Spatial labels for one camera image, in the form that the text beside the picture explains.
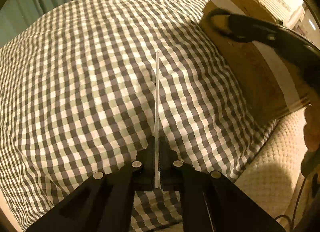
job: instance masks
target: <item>round metal bolt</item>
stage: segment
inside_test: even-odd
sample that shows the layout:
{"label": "round metal bolt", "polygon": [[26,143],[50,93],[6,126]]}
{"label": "round metal bolt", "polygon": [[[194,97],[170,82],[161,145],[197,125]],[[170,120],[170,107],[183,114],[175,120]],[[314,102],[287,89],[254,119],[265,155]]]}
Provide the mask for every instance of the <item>round metal bolt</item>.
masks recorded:
{"label": "round metal bolt", "polygon": [[101,178],[103,177],[103,172],[97,171],[97,172],[95,172],[95,173],[93,174],[93,177],[94,177],[95,179],[101,179]]}
{"label": "round metal bolt", "polygon": [[274,36],[274,35],[272,35],[272,34],[269,34],[269,35],[267,36],[267,39],[268,39],[268,40],[276,40],[276,36]]}
{"label": "round metal bolt", "polygon": [[139,167],[141,167],[142,163],[140,161],[136,160],[131,165],[134,168],[139,168]]}
{"label": "round metal bolt", "polygon": [[180,161],[180,160],[175,160],[175,161],[173,162],[173,165],[174,165],[175,167],[181,167],[181,166],[183,165],[183,162]]}
{"label": "round metal bolt", "polygon": [[211,172],[211,177],[215,179],[219,179],[221,178],[221,173],[217,170],[214,170],[213,172]]}

